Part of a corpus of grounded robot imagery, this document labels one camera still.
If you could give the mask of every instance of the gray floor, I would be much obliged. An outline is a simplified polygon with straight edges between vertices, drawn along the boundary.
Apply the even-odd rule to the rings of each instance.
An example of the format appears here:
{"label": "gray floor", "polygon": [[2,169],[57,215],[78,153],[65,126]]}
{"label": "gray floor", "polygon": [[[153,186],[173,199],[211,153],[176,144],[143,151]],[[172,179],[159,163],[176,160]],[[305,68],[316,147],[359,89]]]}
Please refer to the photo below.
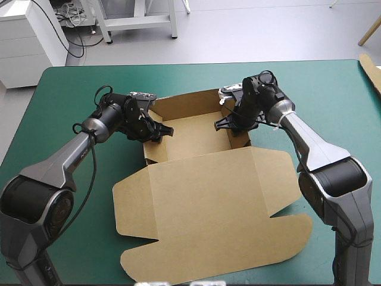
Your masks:
{"label": "gray floor", "polygon": [[[381,0],[189,0],[187,15],[176,1],[179,38],[169,28],[113,33],[112,45],[88,48],[80,60],[68,56],[67,65],[229,63],[245,61],[335,60],[370,54],[381,64],[381,29],[359,47],[357,42],[378,18]],[[104,0],[110,18],[133,11],[132,1]],[[155,0],[152,13],[167,10]],[[82,29],[86,43],[91,36]],[[5,90],[0,86],[0,162],[23,116],[33,88]]]}

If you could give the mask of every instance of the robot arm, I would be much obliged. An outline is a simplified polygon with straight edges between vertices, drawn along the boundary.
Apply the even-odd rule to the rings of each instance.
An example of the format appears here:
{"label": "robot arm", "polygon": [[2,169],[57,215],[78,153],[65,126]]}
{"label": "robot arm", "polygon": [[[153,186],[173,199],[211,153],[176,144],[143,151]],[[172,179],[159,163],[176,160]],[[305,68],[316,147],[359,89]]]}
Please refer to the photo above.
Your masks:
{"label": "robot arm", "polygon": [[335,285],[368,286],[373,217],[371,177],[350,153],[327,143],[295,112],[295,104],[270,71],[247,77],[241,85],[219,91],[221,102],[235,100],[234,110],[216,129],[252,130],[277,124],[292,140],[299,158],[299,186],[320,219],[336,231]]}
{"label": "robot arm", "polygon": [[80,125],[83,132],[45,161],[24,168],[0,196],[1,253],[23,286],[62,284],[46,248],[59,237],[72,211],[76,190],[72,174],[89,150],[115,131],[140,142],[159,142],[173,134],[172,128],[148,115],[154,94],[120,95],[109,88]]}

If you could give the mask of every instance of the green table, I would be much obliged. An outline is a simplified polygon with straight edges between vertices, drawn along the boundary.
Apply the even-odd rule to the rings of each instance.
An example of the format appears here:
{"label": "green table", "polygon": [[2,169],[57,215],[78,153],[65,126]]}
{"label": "green table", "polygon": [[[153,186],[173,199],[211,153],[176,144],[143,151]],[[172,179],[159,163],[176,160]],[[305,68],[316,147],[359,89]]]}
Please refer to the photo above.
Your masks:
{"label": "green table", "polygon": [[[104,84],[118,93],[144,91],[159,97],[218,88],[240,82],[245,76],[272,70],[280,87],[296,104],[296,111],[323,138],[348,149],[373,177],[375,239],[370,280],[381,283],[381,108],[371,83],[358,61],[300,61],[281,63],[189,64],[164,66],[86,66],[50,68],[43,74],[20,127],[0,167],[0,185],[24,166],[44,160],[74,135],[71,126],[95,108],[93,96]],[[261,126],[250,133],[259,147],[285,150],[296,157],[286,135]],[[132,283],[119,260],[128,248],[151,242],[123,237],[115,230],[111,188],[143,168],[142,145],[121,133],[96,146],[98,174],[89,202],[71,228],[49,248],[65,284]],[[87,159],[74,174],[76,207],[85,196],[92,174]],[[308,213],[313,233],[294,258],[283,263],[218,277],[230,283],[329,284],[334,233],[321,223],[302,198],[281,211]],[[18,282],[0,257],[0,283]]]}

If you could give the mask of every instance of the cardboard box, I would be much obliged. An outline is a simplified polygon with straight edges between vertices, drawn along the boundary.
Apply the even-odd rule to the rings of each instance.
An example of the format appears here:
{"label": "cardboard box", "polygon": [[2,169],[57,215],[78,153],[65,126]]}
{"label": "cardboard box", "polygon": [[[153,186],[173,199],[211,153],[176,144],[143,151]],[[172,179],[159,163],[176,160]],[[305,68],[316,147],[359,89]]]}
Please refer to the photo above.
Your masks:
{"label": "cardboard box", "polygon": [[114,186],[118,233],[158,240],[121,255],[138,282],[281,262],[310,237],[305,214],[270,218],[301,196],[289,154],[250,147],[247,132],[216,132],[229,113],[218,102],[216,89],[157,100],[151,116],[174,136],[144,143],[148,166]]}
{"label": "cardboard box", "polygon": [[381,98],[381,70],[374,65],[367,54],[360,55],[360,64]]}

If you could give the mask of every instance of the white cabinet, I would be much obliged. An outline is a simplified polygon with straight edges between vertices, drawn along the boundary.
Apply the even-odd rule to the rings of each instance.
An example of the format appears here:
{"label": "white cabinet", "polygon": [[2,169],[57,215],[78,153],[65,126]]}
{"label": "white cabinet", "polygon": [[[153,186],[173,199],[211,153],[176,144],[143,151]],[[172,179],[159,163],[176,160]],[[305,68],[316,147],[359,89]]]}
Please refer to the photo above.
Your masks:
{"label": "white cabinet", "polygon": [[[68,42],[48,0],[36,0],[45,10],[63,44]],[[6,88],[37,85],[45,69],[64,66],[67,51],[49,20],[30,0],[0,7],[0,80]]]}

